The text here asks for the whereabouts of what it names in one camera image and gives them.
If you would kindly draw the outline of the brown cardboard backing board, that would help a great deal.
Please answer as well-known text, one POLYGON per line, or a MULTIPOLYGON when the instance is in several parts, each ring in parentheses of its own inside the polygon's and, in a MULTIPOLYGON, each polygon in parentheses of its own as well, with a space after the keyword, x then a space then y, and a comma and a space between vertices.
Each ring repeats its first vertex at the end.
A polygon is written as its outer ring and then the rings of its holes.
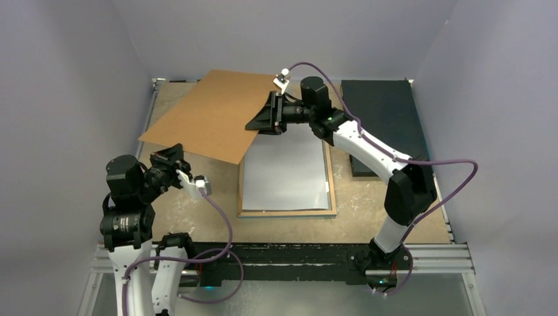
POLYGON ((171 147, 239 164, 257 133, 245 125, 275 90, 273 74, 211 70, 184 98, 140 136, 171 147))

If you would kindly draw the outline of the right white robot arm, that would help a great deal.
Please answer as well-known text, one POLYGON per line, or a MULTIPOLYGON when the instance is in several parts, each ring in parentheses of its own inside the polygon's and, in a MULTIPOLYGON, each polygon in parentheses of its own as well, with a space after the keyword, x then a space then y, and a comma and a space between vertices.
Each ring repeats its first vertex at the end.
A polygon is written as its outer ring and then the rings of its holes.
POLYGON ((384 209, 387 217, 370 241, 369 258, 379 268, 387 267, 415 219, 436 201, 432 168, 424 161, 399 152, 365 131, 346 110, 333 107, 328 86, 317 76, 302 79, 301 99, 289 100, 286 79, 270 92, 261 110, 245 125, 264 135, 281 135, 289 124, 308 124, 312 133, 364 163, 387 186, 384 209))

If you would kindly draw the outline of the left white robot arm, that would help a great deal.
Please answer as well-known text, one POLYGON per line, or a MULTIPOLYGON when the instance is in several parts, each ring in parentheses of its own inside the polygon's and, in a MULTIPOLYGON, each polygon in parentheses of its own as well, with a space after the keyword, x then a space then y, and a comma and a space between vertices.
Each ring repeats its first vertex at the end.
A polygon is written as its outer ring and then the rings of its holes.
POLYGON ((105 170, 109 193, 102 203, 99 230, 109 252, 119 315, 173 315, 182 271, 196 260, 187 233, 169 233, 153 246, 152 203, 180 176, 191 177, 182 144, 153 152, 151 167, 133 155, 110 160, 105 170))

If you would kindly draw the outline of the dark blue foam pad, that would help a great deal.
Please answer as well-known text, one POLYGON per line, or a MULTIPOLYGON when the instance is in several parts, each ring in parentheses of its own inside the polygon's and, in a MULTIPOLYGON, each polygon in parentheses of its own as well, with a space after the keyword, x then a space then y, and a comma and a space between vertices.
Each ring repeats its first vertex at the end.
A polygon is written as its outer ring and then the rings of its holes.
POLYGON ((343 80, 340 90, 367 132, 412 158, 430 159, 408 79, 343 80))

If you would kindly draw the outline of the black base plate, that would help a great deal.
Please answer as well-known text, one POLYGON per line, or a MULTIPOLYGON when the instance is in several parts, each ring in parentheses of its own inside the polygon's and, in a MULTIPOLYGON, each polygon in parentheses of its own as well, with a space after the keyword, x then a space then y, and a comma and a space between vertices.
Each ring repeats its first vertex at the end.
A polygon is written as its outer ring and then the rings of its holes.
POLYGON ((403 248, 390 255, 371 244, 249 243, 230 246, 231 254, 210 263, 188 264, 184 275, 200 286, 225 280, 343 282, 347 285, 396 286, 408 272, 411 256, 403 248))

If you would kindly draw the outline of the aluminium rail frame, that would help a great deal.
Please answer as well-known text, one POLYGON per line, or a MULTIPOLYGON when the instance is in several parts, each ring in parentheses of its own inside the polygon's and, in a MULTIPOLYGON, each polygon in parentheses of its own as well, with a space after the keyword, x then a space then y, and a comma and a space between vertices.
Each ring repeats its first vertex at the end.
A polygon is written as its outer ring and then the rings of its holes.
MULTIPOLYGON (((189 234, 195 255, 184 260, 188 265, 216 261, 238 242, 370 244, 387 217, 379 176, 308 124, 289 124, 281 135, 256 133, 237 165, 183 148, 191 175, 206 176, 212 194, 192 199, 171 187, 159 196, 152 203, 154 247, 169 233, 189 234)), ((467 284, 442 279, 473 273, 468 247, 407 242, 442 204, 437 198, 405 234, 401 248, 411 265, 394 287, 244 279, 200 286, 183 270, 174 315, 462 315, 467 284)))

